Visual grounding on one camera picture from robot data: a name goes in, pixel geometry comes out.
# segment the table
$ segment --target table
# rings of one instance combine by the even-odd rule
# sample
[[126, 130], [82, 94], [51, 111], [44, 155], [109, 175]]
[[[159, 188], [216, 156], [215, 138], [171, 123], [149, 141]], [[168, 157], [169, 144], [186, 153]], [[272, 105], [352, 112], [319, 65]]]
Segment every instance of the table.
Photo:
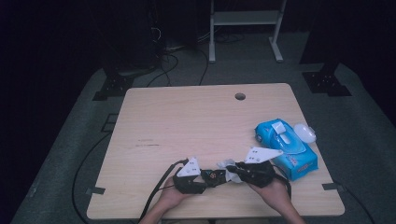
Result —
[[[96, 182], [105, 192], [92, 195], [87, 216], [139, 218], [171, 164], [192, 156], [201, 169], [217, 169], [217, 162], [226, 159], [242, 161], [250, 147], [259, 146], [254, 138], [257, 124], [276, 118], [291, 126], [305, 122], [288, 84], [128, 90]], [[332, 179], [318, 146], [311, 147], [319, 169], [291, 183], [292, 202], [302, 216], [342, 215], [345, 208], [337, 190], [322, 187]], [[245, 183], [227, 183], [190, 197], [164, 218], [276, 216]]]
[[216, 61], [215, 51], [215, 26], [218, 25], [268, 25], [275, 26], [274, 35], [269, 37], [269, 42], [276, 61], [283, 62], [282, 54], [277, 46], [280, 25], [283, 20], [287, 0], [282, 0], [279, 10], [267, 11], [215, 11], [214, 1], [211, 0], [210, 9], [210, 40], [209, 40], [209, 61]]

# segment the gray carpet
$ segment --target gray carpet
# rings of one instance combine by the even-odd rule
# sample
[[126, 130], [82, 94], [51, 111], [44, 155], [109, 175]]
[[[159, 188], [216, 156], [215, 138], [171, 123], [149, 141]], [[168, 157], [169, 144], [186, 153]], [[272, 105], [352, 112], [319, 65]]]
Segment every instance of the gray carpet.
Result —
[[[363, 206], [375, 223], [395, 223], [394, 126], [363, 88], [359, 77], [342, 64], [335, 75], [352, 96], [311, 93], [302, 72], [318, 71], [322, 64], [299, 64], [307, 33], [280, 34], [278, 45], [285, 60], [283, 63], [276, 63], [267, 42], [269, 35], [246, 35], [244, 40], [231, 45], [217, 44], [217, 61], [208, 65], [202, 85], [289, 83], [308, 124], [317, 133], [318, 148], [332, 178], [348, 189], [340, 192], [346, 207], [343, 215], [305, 217], [307, 223], [371, 223]], [[207, 55], [207, 44], [200, 45], [199, 49]], [[192, 49], [172, 54], [177, 57], [178, 64], [168, 73], [170, 82], [166, 76], [161, 76], [150, 87], [169, 83], [172, 86], [198, 85], [206, 68], [205, 55]], [[174, 57], [163, 57], [163, 69], [175, 64]], [[146, 87], [162, 72], [157, 69], [138, 77], [133, 86]], [[103, 125], [109, 114], [120, 111], [123, 100], [122, 97], [92, 100], [105, 79], [103, 70], [92, 75], [12, 223], [84, 223], [82, 218], [88, 223], [131, 223], [130, 220], [88, 220], [85, 216], [91, 198], [87, 191], [95, 185], [110, 139], [106, 130], [111, 130], [113, 124], [109, 122], [104, 130]], [[81, 217], [73, 207], [72, 198]], [[278, 217], [269, 221], [284, 223]]]

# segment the tissue package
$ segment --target tissue package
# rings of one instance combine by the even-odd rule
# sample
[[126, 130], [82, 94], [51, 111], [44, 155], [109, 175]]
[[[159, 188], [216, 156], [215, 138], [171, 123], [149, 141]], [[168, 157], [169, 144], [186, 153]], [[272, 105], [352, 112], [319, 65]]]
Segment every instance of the tissue package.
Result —
[[[282, 132], [276, 127], [283, 125]], [[289, 180], [296, 180], [318, 169], [318, 156], [311, 147], [301, 141], [294, 130], [282, 119], [260, 123], [256, 129], [256, 139], [264, 147], [283, 150], [283, 155], [272, 159]]]

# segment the hand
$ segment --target hand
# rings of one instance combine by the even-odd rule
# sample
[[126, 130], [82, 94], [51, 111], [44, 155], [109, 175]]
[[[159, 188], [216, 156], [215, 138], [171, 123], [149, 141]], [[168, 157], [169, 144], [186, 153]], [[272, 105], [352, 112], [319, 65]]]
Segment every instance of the hand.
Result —
[[262, 199], [285, 218], [288, 223], [305, 223], [291, 203], [286, 186], [282, 181], [274, 178], [271, 184], [262, 189], [251, 184], [248, 185], [262, 196]]
[[182, 194], [174, 186], [173, 178], [169, 177], [161, 193], [160, 199], [157, 203], [163, 204], [168, 210], [178, 206], [184, 199], [189, 198], [192, 194]]
[[139, 224], [157, 224], [163, 214], [178, 206], [184, 199], [192, 195], [180, 193], [173, 185], [173, 178], [169, 177], [164, 184], [160, 199], [152, 206], [142, 220], [140, 220]]

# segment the black cable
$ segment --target black cable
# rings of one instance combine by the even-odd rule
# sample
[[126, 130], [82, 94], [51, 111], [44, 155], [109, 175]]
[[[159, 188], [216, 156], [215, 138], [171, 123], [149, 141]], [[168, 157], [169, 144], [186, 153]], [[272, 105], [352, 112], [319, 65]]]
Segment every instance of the black cable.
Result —
[[207, 58], [207, 55], [206, 55], [202, 50], [200, 50], [200, 49], [198, 49], [198, 50], [201, 51], [202, 54], [204, 54], [205, 60], [206, 60], [205, 70], [204, 70], [204, 72], [202, 73], [201, 79], [199, 80], [199, 84], [198, 84], [198, 86], [201, 86], [201, 85], [202, 85], [202, 81], [204, 80], [204, 77], [205, 77], [205, 75], [206, 75], [207, 67], [209, 66], [209, 59]]
[[366, 206], [364, 206], [364, 204], [361, 202], [361, 200], [359, 200], [359, 198], [352, 192], [350, 191], [347, 187], [345, 187], [344, 185], [342, 185], [340, 182], [336, 181], [336, 180], [332, 180], [336, 185], [339, 185], [341, 187], [344, 188], [344, 190], [346, 192], [348, 192], [352, 198], [354, 198], [356, 200], [356, 202], [361, 206], [361, 208], [364, 210], [364, 212], [366, 213], [367, 217], [370, 218], [371, 223], [375, 224], [375, 221], [372, 217], [372, 215], [370, 214], [369, 210], [366, 208]]
[[167, 71], [163, 71], [161, 74], [159, 74], [158, 76], [156, 76], [155, 78], [153, 78], [146, 87], [149, 87], [149, 85], [151, 85], [152, 82], [154, 82], [157, 78], [163, 76], [163, 75], [167, 75], [168, 72], [174, 70], [176, 68], [176, 66], [178, 65], [178, 58], [175, 55], [169, 54], [168, 56], [173, 57], [176, 60], [176, 63], [174, 66], [172, 66], [170, 69], [168, 69]]
[[163, 177], [161, 177], [160, 181], [158, 182], [158, 184], [155, 186], [155, 188], [153, 189], [153, 191], [150, 193], [150, 195], [148, 196], [148, 200], [146, 202], [145, 208], [143, 209], [142, 215], [139, 218], [140, 222], [142, 220], [142, 218], [146, 215], [147, 211], [149, 210], [149, 205], [151, 204], [152, 199], [154, 198], [155, 194], [160, 190], [160, 186], [163, 184], [163, 181], [165, 181], [166, 177], [169, 176], [169, 174], [172, 172], [172, 170], [178, 165], [178, 164], [186, 164], [189, 160], [186, 159], [184, 161], [177, 161], [175, 163], [173, 163], [172, 165], [169, 166], [169, 168], [166, 170], [166, 172], [163, 174]]
[[75, 200], [75, 186], [76, 186], [76, 180], [78, 177], [78, 173], [82, 167], [82, 165], [84, 164], [85, 160], [87, 160], [88, 156], [93, 152], [93, 150], [103, 141], [105, 140], [109, 135], [111, 135], [112, 132], [105, 134], [105, 136], [103, 136], [99, 141], [97, 141], [95, 143], [95, 145], [93, 145], [91, 147], [91, 149], [88, 151], [88, 153], [85, 155], [84, 159], [81, 161], [81, 163], [79, 164], [78, 169], [76, 170], [74, 179], [73, 179], [73, 187], [72, 187], [72, 203], [73, 203], [73, 208], [75, 209], [77, 215], [79, 216], [79, 218], [81, 219], [81, 221], [83, 221], [86, 224], [89, 224], [87, 220], [85, 220], [85, 218], [82, 216], [82, 214], [78, 211], [77, 206], [76, 206], [76, 200]]

